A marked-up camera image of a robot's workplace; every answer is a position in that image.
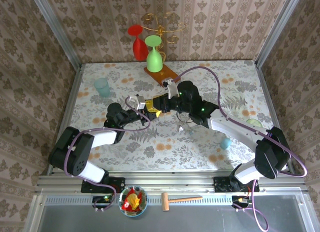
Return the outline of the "blue earbud charging case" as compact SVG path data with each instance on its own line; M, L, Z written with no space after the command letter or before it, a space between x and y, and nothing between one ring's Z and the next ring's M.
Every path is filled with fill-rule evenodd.
M232 141L226 137L220 142L220 148L226 150L230 147L231 143Z

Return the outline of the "gold rack with wooden base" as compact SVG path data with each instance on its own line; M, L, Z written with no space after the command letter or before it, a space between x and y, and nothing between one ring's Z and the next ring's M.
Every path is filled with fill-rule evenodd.
M179 40L179 38L175 35L175 32L181 32L186 29L187 25L183 22L179 22L176 24L176 29L174 30L168 30L166 27L159 23L157 15L153 13L148 13L145 16L145 21L151 21L154 20L156 23L156 28L151 29L149 27L143 27L145 30L154 32L153 35L157 35L161 38L162 42L160 45L157 46L157 50L162 56L162 69L159 72L153 73L150 72L147 69L147 66L145 67L145 72L149 74L155 81L157 81L160 85L162 85L162 80L166 78L176 78L177 74L173 72L172 69L170 69L167 65L165 65L166 61L166 53L165 53L165 43L167 44L176 44Z

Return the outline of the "teal frosted cup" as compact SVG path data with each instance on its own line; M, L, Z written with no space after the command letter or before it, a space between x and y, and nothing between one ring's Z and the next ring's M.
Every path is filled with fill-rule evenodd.
M99 78L95 80L94 87L102 97L110 96L110 87L106 78Z

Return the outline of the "green plastic wine glass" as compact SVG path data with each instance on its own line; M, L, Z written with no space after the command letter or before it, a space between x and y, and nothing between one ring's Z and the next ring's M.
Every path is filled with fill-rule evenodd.
M153 73L159 72L163 68L163 59L157 50L157 46L161 43L162 39L157 35L150 35L145 39L145 44L149 47L152 47L152 50L147 56L146 63L147 69Z

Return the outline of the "red plastic wine glass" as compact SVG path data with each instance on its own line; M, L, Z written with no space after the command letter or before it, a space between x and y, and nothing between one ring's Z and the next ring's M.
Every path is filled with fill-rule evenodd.
M144 61L148 56L148 48L145 42L139 38L139 35L143 32L143 27L140 25L132 25L128 28L128 34L135 37L133 43L133 55L138 61Z

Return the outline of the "green glass cup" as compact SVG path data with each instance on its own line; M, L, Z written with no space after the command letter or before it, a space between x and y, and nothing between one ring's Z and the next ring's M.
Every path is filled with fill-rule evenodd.
M246 121L246 123L248 123L248 124L250 124L250 125L252 125L252 126L255 126L255 127L260 127L260 128L263 127L263 125L261 124L261 122L259 122L259 121L256 120L256 119L248 119L248 120Z

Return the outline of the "red yellow plastic pieces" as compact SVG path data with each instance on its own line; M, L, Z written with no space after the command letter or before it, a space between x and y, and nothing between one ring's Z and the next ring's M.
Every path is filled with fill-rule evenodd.
M124 202L121 208L129 212L138 212L140 211L140 204L142 202L142 192L136 191L134 188L131 188L127 195L125 196Z

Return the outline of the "small black connector board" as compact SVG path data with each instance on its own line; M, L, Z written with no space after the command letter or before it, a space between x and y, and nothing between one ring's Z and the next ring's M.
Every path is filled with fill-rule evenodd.
M250 200L250 197L247 196L235 196L232 197L232 207L235 209L242 209L247 208L249 205L252 204L252 201Z
M92 198L92 206L94 209L105 209L113 199L112 195L94 196Z

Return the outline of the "small wooden mallet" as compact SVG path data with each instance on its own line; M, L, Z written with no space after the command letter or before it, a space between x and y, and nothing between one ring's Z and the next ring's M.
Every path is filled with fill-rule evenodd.
M202 199L203 199L202 196L169 199L168 193L167 192L163 192L161 194L161 206L162 206L162 210L163 211L169 211L171 203L189 202L189 201L202 200Z

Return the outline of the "clear glass bowl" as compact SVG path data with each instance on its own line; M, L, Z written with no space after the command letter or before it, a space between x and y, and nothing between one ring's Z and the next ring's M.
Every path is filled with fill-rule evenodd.
M125 211L125 210L122 209L122 204L123 204L123 202L124 202L124 200L125 200L125 196L127 195L127 193L129 192L129 190L130 190L131 188L134 188L136 191L139 191L139 190L140 190L140 191L142 192L142 200L141 200L141 204L140 204L140 206L139 206L140 211L138 211L138 212L129 212L129 211ZM147 207L147 205L148 205L148 196L147 196L147 193L146 193L145 190L144 190L142 187L140 187L140 186L129 186L129 187L125 188L125 189L121 192L121 194L120 194L120 196L119 196L118 205L119 205L120 211L121 211L124 215L126 215L126 216L128 216L128 217L136 217L136 216L139 216L139 215L141 215L141 214L145 211L145 209L146 209L146 207Z

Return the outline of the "aluminium side rail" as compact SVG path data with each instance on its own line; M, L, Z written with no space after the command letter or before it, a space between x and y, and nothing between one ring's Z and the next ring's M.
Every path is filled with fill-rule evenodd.
M268 87L267 87L267 84L266 84L266 81L265 81L265 78L263 75L263 72L261 70L261 67L256 62L253 62L253 64L255 66L257 75L259 77L260 85L261 85L261 88L264 93L264 97L265 97L265 100L266 100L266 103L268 106L268 110L269 110L269 116L272 120L272 125L274 127L280 128L280 124L277 119L276 111L275 111L275 108L274 108L274 105L273 105L273 102L272 102L272 99L271 99L271 96L270 96L270 93L269 93L269 90L268 90ZM295 173L295 169L292 165L291 159L288 160L288 162L287 162L285 168L283 168L282 172Z
M66 170L66 166L64 166L64 164L66 160L66 155L68 153L68 147L70 146L72 139L75 138L77 134L80 134L78 129L70 128L69 125L71 123L71 118L78 96L79 87L81 85L82 76L83 72L80 69L76 73L74 78L74 82L70 91L68 102L58 132L57 141L54 144L54 147L48 157L49 167L46 173L47 175L52 174L54 167L60 168L63 171Z

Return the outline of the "long aluminium base rail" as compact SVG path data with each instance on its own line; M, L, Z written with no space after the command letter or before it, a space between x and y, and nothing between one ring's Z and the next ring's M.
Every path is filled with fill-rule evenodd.
M213 193L214 177L229 176L229 171L129 171L110 172L111 177L124 177L127 186L138 185L152 193L169 191L173 193L190 192ZM62 170L53 169L51 175L40 176L35 188L37 194L75 194L81 190L79 178L68 177ZM262 192L307 191L302 178L279 175L276 179L261 178L258 181Z

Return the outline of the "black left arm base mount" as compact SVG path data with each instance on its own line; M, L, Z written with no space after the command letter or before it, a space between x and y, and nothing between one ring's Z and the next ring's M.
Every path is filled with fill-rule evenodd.
M121 193L125 188L125 179L123 177L109 177L103 179L101 183L112 186L117 193ZM113 193L113 190L108 187L97 186L83 181L81 184L81 193Z

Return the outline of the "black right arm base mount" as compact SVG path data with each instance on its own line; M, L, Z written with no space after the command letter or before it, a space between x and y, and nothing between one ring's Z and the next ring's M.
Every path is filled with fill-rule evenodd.
M248 192L254 189L255 192L259 192L259 184L256 183L253 186L253 181L247 184L239 182L235 177L218 176L213 178L213 186L215 192Z

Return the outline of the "aluminium frame post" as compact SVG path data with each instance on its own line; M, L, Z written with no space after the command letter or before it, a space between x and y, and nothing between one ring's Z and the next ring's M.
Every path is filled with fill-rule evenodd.
M52 30L57 41L61 45L63 51L65 52L68 60L72 64L75 70L78 70L82 62L79 60L70 39L67 37L62 22L59 21L58 16L55 14L52 6L48 0L34 0L38 6L40 12L42 13L44 19Z
M270 54L272 48L275 46L281 32L285 28L290 16L292 15L294 9L296 8L300 0L286 0L278 17L273 24L270 33L268 34L256 60L255 65L257 68L261 68L266 61L268 55Z

